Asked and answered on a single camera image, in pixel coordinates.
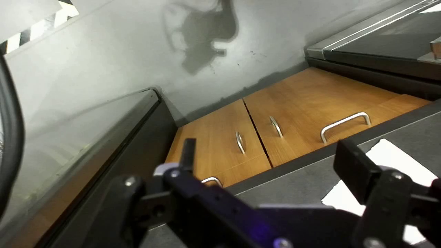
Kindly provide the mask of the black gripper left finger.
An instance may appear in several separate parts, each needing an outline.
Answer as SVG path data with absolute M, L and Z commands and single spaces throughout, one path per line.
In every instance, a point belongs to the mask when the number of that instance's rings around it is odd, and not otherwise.
M 193 175 L 196 140 L 183 142 L 180 160 L 156 169 L 156 204 L 158 217 L 178 217 L 186 210 L 209 213 L 213 217 L 237 215 L 240 200 L 219 185 L 207 186 Z

